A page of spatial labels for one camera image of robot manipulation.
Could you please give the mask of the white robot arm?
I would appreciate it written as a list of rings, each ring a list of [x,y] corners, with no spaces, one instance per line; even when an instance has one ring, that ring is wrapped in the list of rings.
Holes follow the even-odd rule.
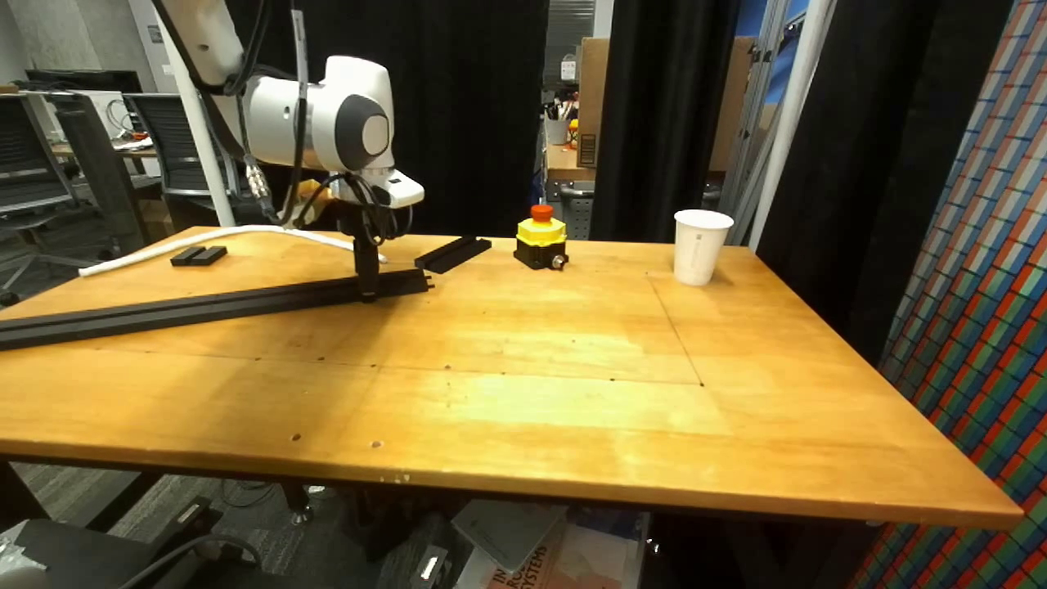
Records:
[[[344,202],[353,274],[363,299],[380,296],[380,246],[400,237],[397,216],[425,188],[397,168],[397,104],[389,69],[361,56],[328,56],[308,79],[304,15],[290,11],[293,74],[255,65],[260,34],[237,35],[226,0],[153,0],[206,118],[255,163],[293,177],[319,174]]]

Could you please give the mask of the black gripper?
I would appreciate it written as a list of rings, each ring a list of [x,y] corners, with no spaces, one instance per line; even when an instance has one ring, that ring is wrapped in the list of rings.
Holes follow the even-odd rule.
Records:
[[[380,299],[380,246],[400,239],[413,225],[410,210],[345,207],[344,232],[353,239],[355,296]]]

